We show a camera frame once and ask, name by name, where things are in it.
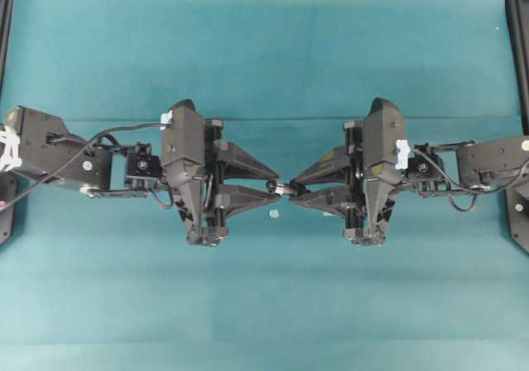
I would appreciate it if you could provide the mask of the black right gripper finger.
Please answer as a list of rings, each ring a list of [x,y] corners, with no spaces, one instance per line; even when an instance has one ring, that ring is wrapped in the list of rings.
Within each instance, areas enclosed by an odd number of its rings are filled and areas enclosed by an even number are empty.
[[[324,183],[350,184],[351,157],[346,146],[338,146],[290,180],[292,186]]]
[[[331,186],[290,198],[293,204],[345,217],[351,208],[351,193],[346,185]]]

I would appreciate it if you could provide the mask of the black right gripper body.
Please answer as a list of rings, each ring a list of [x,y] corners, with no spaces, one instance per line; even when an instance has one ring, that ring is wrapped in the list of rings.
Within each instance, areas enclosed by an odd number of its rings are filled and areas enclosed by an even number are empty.
[[[388,228],[388,185],[368,173],[364,186],[363,122],[344,124],[346,155],[350,167],[346,169],[346,186],[350,203],[346,205],[344,237],[356,246],[383,245]]]

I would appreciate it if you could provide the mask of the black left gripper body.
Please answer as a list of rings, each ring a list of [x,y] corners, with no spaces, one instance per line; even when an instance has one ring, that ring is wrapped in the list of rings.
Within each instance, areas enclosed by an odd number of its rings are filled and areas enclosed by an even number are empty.
[[[222,129],[221,120],[205,121],[204,165],[181,187],[181,218],[190,245],[215,247],[228,235],[226,211],[216,205],[224,184],[224,164],[217,160]]]

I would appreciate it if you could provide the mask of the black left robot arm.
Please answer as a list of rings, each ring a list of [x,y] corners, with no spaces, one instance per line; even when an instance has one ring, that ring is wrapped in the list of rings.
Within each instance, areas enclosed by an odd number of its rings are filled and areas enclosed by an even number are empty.
[[[123,145],[106,129],[92,139],[71,133],[57,116],[15,107],[1,125],[1,241],[12,235],[17,178],[67,188],[90,198],[146,198],[167,193],[160,208],[175,208],[190,245],[217,246],[227,218],[279,200],[230,178],[274,181],[278,175],[224,140],[221,120],[206,119],[184,99],[162,114],[161,154],[149,144]]]

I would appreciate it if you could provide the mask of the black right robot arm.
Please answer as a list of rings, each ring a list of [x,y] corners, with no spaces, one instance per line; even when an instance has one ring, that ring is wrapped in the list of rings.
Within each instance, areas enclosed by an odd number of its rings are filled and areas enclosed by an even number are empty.
[[[528,200],[528,139],[409,145],[405,124],[348,122],[346,143],[319,159],[285,187],[292,203],[343,218],[352,245],[383,245],[397,196],[447,197],[471,212],[479,197],[506,192]]]

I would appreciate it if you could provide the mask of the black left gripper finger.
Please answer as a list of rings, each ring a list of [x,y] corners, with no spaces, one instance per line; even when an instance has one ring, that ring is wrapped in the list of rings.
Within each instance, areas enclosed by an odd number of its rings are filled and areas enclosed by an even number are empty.
[[[213,208],[226,214],[239,214],[278,201],[275,193],[263,192],[240,185],[221,184],[213,198]]]
[[[224,165],[224,178],[273,180],[279,175],[235,143],[223,139],[213,141],[217,161]]]

